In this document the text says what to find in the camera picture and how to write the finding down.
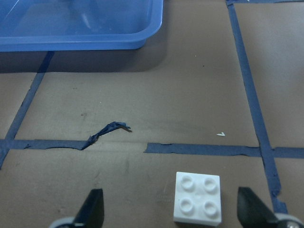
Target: white lego brick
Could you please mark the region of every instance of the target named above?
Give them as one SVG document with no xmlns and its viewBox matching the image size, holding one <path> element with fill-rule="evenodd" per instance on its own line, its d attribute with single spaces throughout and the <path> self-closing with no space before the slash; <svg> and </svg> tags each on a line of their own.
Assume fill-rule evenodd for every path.
<svg viewBox="0 0 304 228">
<path fill-rule="evenodd" d="M 219 176 L 177 172 L 174 221 L 217 226 L 222 222 Z"/>
</svg>

